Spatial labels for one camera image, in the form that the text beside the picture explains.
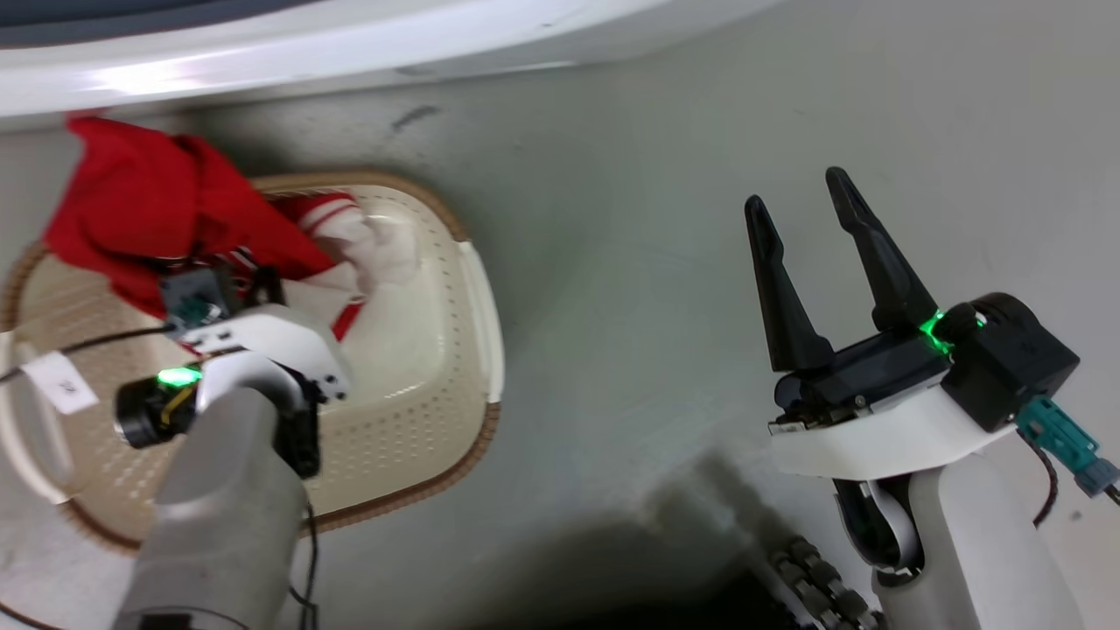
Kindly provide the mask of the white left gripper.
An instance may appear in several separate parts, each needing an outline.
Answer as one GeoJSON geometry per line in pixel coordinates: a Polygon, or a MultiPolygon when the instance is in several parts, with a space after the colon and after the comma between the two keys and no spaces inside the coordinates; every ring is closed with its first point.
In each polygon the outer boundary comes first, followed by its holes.
{"type": "Polygon", "coordinates": [[[171,339],[204,356],[197,410],[236,389],[256,389],[282,413],[351,397],[354,376],[324,324],[292,311],[272,268],[239,291],[228,266],[198,267],[157,282],[171,339]]]}

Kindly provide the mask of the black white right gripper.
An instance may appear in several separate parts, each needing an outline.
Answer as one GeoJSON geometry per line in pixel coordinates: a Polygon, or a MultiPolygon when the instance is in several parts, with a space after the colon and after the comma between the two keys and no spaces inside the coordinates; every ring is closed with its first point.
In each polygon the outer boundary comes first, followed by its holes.
{"type": "MultiPolygon", "coordinates": [[[[825,172],[836,217],[851,235],[872,294],[872,325],[920,328],[937,304],[843,168],[825,172]]],[[[745,201],[753,275],[780,417],[769,452],[783,473],[875,481],[955,463],[1012,434],[984,430],[942,387],[949,358],[923,333],[880,333],[843,350],[816,334],[784,266],[759,195],[745,201]]]]}

